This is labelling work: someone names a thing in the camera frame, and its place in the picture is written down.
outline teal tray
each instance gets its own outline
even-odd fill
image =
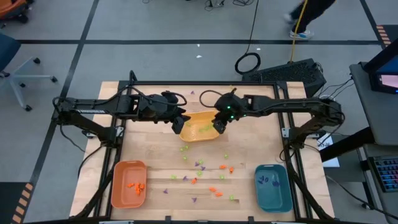
[[[289,212],[293,207],[285,167],[259,165],[254,173],[257,202],[265,212]]]

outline person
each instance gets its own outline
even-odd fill
[[[314,32],[307,30],[307,26],[311,21],[320,17],[323,12],[325,12],[334,2],[335,0],[308,0],[303,17],[301,18],[300,24],[297,29],[296,39],[311,39],[314,36]],[[291,13],[284,14],[284,19],[287,23],[296,23],[296,25],[293,26],[293,29],[289,32],[289,36],[291,38],[294,38],[294,31],[296,29],[297,21],[299,20],[303,6],[304,2],[299,4]]]

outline sneaker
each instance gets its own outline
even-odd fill
[[[290,14],[284,14],[284,20],[288,24],[294,24],[296,22],[296,19],[293,19]]]
[[[296,36],[297,40],[309,40],[311,39],[315,34],[309,30],[306,30],[305,32],[299,33]],[[289,36],[291,38],[294,38],[294,32],[290,31]]]

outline wooden tabletop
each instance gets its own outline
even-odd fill
[[[117,92],[118,82],[103,82],[99,99],[107,99]],[[274,98],[271,86],[236,86],[236,94],[266,95]],[[231,91],[231,86],[185,86],[185,85],[140,85],[140,91],[149,95],[165,90],[183,94],[188,105],[188,112],[208,111],[199,103],[199,94],[205,90],[216,90],[221,93]],[[302,83],[288,83],[290,98],[304,98]],[[212,105],[218,95],[208,93],[203,97],[204,103]],[[300,126],[310,119],[308,113],[295,113],[294,121]],[[95,115],[94,121],[110,126],[109,115]],[[140,160],[147,166],[146,201],[139,208],[113,208],[111,215],[115,220],[164,220],[170,215],[172,220],[214,220],[214,221],[245,221],[253,216],[255,221],[292,221],[293,210],[287,213],[266,213],[257,205],[254,186],[254,170],[261,164],[280,164],[279,153],[282,140],[277,114],[261,118],[244,118],[227,125],[224,134],[212,141],[185,143],[174,134],[171,124],[154,124],[128,121],[124,135],[121,161]],[[306,144],[316,147],[315,140],[307,140]],[[86,147],[87,156],[100,145],[97,139],[89,139]],[[180,148],[188,145],[190,149],[182,154]],[[96,153],[83,166],[76,187],[70,215],[82,210],[98,188],[105,150]],[[301,150],[303,168],[309,191],[317,202],[331,216],[334,216],[325,173],[318,152],[306,147]],[[182,181],[184,176],[197,177],[198,168],[195,161],[203,160],[206,169],[198,177],[197,184]],[[220,170],[226,164],[234,167],[233,174]],[[215,197],[208,188],[215,187],[222,191],[222,197]],[[300,213],[305,217],[302,195],[297,188]],[[104,214],[108,191],[104,194],[101,214]]]

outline small purple piece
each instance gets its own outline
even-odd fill
[[[279,187],[279,182],[278,181],[272,181],[272,184],[274,187]]]

